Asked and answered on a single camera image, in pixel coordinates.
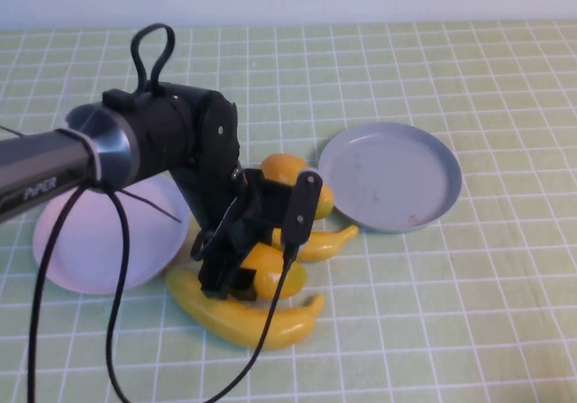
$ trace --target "black wire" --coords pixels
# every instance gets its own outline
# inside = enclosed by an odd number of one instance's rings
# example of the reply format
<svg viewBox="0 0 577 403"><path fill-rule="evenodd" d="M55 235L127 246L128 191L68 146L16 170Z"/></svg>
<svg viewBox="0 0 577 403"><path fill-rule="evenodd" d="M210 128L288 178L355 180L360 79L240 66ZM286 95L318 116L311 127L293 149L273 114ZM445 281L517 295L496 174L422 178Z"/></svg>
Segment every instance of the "black wire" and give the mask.
<svg viewBox="0 0 577 403"><path fill-rule="evenodd" d="M20 132L18 132L18 131L16 131L16 130L13 130L12 128L8 128L7 126L2 126L2 125L0 125L0 130L4 130L4 131L6 131L6 132L8 132L8 133L17 135L18 137L26 137L26 134L20 133Z"/></svg>
<svg viewBox="0 0 577 403"><path fill-rule="evenodd" d="M46 280L46 272L48 270L48 265L50 263L50 258L52 252L54 250L54 246L56 245L56 241L58 240L58 236L60 234L60 230L64 225L66 218L68 217L70 210L76 204L80 196L90 187L89 184L84 184L80 186L69 198L65 206L62 208L55 225L52 228L52 232L48 239L46 248L44 250L44 254L41 260L41 266L38 271L38 276L36 278L36 287L34 288L34 298L32 302L32 319L30 324L30 333L28 339L29 345L29 352L28 352L28 403L34 403L35 401L35 373L36 373L36 345L38 340L38 323L40 320L40 309L41 309L41 299L42 299L42 290L44 287L44 282ZM108 321L108 327L106 330L106 343L105 343L105 352L106 352L106 368L108 370L108 376L112 383L114 392L116 396L123 402L123 403L131 403L130 400L124 395L120 384L118 383L118 379L116 378L116 374L114 372L114 362L113 362L113 340L114 340L114 326L116 324L116 319L118 317L118 311L120 309L120 303L122 300L122 295L124 292L124 283L126 281L126 273L128 271L128 260L130 257L130 231L128 227L128 218L126 217L126 213L124 211L124 207L121 201L118 199L116 194L110 190L105 190L105 193L110 197L112 200L114 207L116 208L116 212L118 213L118 217L120 218L120 224L123 234L123 255L121 260L121 267L120 273L118 276L118 284L116 286L116 291L114 294L114 300L112 305L112 311L110 313L110 318ZM218 394L207 400L205 403L215 403L216 401L220 400L223 396L228 394L238 383L246 376L249 372L253 364L256 362L259 354L261 353L262 346L266 340L267 334L269 332L270 324L272 322L272 318L274 316L274 312L276 310L277 304L279 303L280 292L282 290L282 286L285 282L287 274L289 273L290 265L296 258L297 250L289 250L287 249L284 254L285 264L283 270L280 274L279 283L274 294L274 297L270 303L269 313L267 315L266 322L264 324L264 328L262 329L261 339L259 340L254 353L252 354L251 359L247 362L244 366L243 370L225 387L221 390Z"/></svg>
<svg viewBox="0 0 577 403"><path fill-rule="evenodd" d="M46 248L44 249L44 254L42 255L42 260L40 268L38 270L38 275L36 277L36 286L34 287L34 298L32 300L32 318L30 321L30 333L28 335L28 403L34 403L35 400L35 388L36 388L36 343L38 336L38 322L40 320L40 307L42 302L42 290L44 288L44 282L46 281L46 272L48 270L48 265L50 263L50 258L52 256L52 251L58 240L60 230L66 221L72 207L76 204L82 193L88 189L88 185L80 186L73 194L70 196L62 211L56 219L56 223L52 227L52 232L46 243Z"/></svg>
<svg viewBox="0 0 577 403"><path fill-rule="evenodd" d="M126 218L126 213L124 212L124 207L115 193L112 191L106 191L106 194L110 197L120 218L120 226L123 232L123 258L120 264L120 274L118 276L118 284L116 286L116 292L114 294L114 300L112 303L112 311L110 312L110 319L108 320L108 328L106 330L106 368L108 369L108 377L114 388L114 392L118 398L123 403L130 403L130 400L123 394L120 385L118 384L118 379L114 373L113 357L112 357L112 345L114 339L114 325L116 324L116 318L118 316L118 310L120 308L120 301L123 296L124 282L126 281L126 272L128 271L128 258L130 256L130 232L128 230L128 218Z"/></svg>
<svg viewBox="0 0 577 403"><path fill-rule="evenodd" d="M258 344L256 345L256 348L254 349L254 353L252 354L251 359L246 363L244 368L231 381L231 383L229 383L226 387L224 387L223 390L220 391L218 394L216 394L215 396L213 396L209 400L205 401L205 403L215 403L216 401L218 401L222 397L224 397L226 394L228 394L236 385L238 385L238 383L241 380L243 380L244 376L246 376L246 374L249 372L249 370L251 369L253 364L256 362L257 358L259 357L259 354L261 353L262 346L264 345L264 341L267 338L267 333L269 332L270 323L272 322L272 317L274 316L274 311L277 307L277 304L279 303L280 291L282 290L282 285L284 284L285 279L287 277L287 274L289 273L290 263L292 263L293 261L294 261L294 258L289 263L287 263L285 261L285 266L283 267L282 272L280 274L279 283L278 283L279 285L277 286L277 290L276 290L274 297L272 298L272 301L270 303L269 314L267 315L267 320L264 324L264 328L262 329L261 339L259 340Z"/></svg>
<svg viewBox="0 0 577 403"><path fill-rule="evenodd" d="M125 196L128 197L132 197L136 200L140 200L141 202L145 203L148 206L153 207L154 209L156 209L157 211L159 211L161 214L164 214L165 216L167 216L168 218L173 219L174 221L177 221L179 223L182 223L182 221L180 219L178 219L176 216L174 216L173 214L171 214L170 212L165 211L164 209L162 209L160 206L153 204L150 200L144 198L144 197L140 197L135 195L134 193L131 193L130 191L126 191L125 189L121 189L119 191L119 193L124 194Z"/></svg>

